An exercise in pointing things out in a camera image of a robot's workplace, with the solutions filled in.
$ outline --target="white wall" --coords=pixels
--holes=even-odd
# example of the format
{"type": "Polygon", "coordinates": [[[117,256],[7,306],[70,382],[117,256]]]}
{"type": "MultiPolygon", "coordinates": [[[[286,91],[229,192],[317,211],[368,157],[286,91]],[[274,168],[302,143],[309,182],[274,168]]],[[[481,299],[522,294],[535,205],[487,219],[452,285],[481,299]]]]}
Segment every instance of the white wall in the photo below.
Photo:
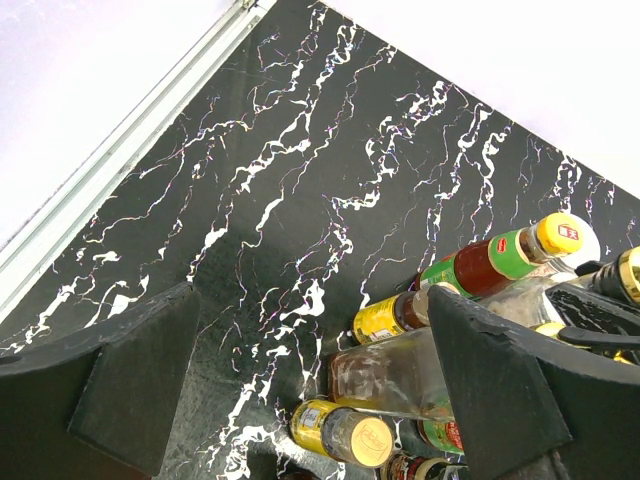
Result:
{"type": "Polygon", "coordinates": [[[326,2],[640,196],[634,2],[326,2]]]}
{"type": "Polygon", "coordinates": [[[0,248],[233,0],[0,0],[0,248]]]}

